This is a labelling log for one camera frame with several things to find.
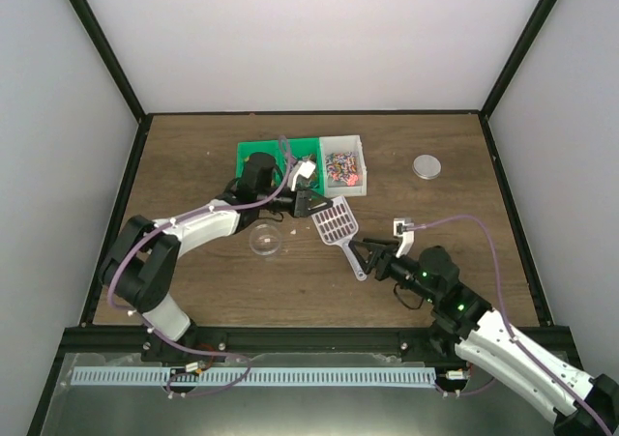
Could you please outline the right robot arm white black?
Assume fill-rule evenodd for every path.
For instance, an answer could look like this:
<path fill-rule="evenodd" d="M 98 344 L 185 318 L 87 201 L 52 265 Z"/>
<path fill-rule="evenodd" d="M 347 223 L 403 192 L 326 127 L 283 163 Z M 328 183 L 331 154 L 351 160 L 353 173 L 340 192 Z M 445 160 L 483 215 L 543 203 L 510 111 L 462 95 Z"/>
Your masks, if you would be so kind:
<path fill-rule="evenodd" d="M 351 241 L 366 274 L 391 279 L 431 304 L 432 355 L 457 356 L 488 373 L 535 408 L 556 435 L 611 435 L 618 428 L 618 385 L 593 377 L 548 352 L 512 326 L 490 302 L 463 284 L 459 268 L 441 246 L 413 259 L 393 244 Z"/>

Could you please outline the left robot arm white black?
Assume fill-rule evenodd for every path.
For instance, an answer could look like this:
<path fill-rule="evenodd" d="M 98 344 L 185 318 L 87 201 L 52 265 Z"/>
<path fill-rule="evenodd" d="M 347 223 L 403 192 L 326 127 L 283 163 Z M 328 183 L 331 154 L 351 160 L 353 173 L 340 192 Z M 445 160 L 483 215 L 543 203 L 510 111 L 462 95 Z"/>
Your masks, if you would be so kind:
<path fill-rule="evenodd" d="M 164 352 L 175 362 L 189 361 L 198 341 L 195 323 L 170 294 L 180 257 L 243 231 L 263 210 L 307 218 L 333 207 L 331 199 L 280 175 L 274 156 L 253 153 L 241 175 L 206 205 L 175 218 L 130 218 L 103 260 L 98 279 L 108 299 L 122 299 L 124 310 L 139 315 L 161 336 Z"/>

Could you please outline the lilac slotted plastic scoop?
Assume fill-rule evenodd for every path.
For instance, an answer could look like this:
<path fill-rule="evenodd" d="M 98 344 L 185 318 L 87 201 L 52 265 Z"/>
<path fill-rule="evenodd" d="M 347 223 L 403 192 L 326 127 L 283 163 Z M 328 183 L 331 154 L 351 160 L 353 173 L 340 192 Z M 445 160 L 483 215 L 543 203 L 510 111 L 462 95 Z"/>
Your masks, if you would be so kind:
<path fill-rule="evenodd" d="M 332 199 L 333 205 L 311 218 L 321 241 L 327 246 L 339 247 L 346 257 L 354 276 L 365 281 L 367 274 L 350 248 L 350 243 L 359 231 L 359 224 L 344 196 Z"/>

